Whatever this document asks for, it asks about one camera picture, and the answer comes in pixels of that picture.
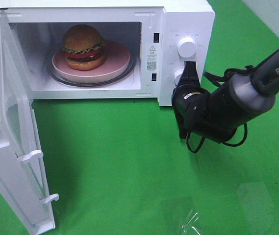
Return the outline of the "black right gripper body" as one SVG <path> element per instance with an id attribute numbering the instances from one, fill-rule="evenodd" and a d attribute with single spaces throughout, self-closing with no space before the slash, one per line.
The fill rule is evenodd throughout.
<path id="1" fill-rule="evenodd" d="M 177 84 L 177 95 L 201 94 L 200 83 L 196 73 L 183 71 Z"/>

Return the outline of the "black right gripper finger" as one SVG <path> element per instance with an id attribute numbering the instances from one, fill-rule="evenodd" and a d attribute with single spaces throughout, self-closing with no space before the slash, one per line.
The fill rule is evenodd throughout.
<path id="1" fill-rule="evenodd" d="M 197 76 L 197 62 L 196 61 L 185 61 L 183 76 Z"/>

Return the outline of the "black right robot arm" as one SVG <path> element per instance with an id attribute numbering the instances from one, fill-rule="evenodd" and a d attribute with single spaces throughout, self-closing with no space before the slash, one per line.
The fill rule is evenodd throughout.
<path id="1" fill-rule="evenodd" d="M 210 93 L 202 88 L 196 71 L 196 62 L 186 61 L 178 84 L 173 90 L 172 107 L 179 129 L 179 137 L 189 141 L 191 133 L 204 140 L 231 146 L 229 140 L 239 126 L 269 111 L 279 92 L 279 49 L 256 67 L 244 70 L 229 68 L 223 76 L 205 72 L 204 76 L 217 89 Z"/>

